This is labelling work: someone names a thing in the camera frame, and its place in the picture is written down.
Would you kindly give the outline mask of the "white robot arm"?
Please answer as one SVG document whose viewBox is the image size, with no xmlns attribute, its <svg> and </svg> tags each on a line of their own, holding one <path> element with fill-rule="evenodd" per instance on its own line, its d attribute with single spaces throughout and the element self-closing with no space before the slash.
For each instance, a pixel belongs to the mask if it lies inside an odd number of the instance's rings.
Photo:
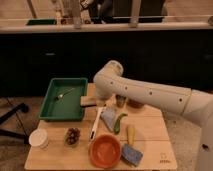
<svg viewBox="0 0 213 171">
<path fill-rule="evenodd" d="M 201 127 L 195 171 L 213 171 L 213 94 L 190 88 L 124 78 L 123 66 L 115 60 L 99 70 L 93 82 L 96 98 L 107 101 L 113 94 L 181 115 Z"/>
</svg>

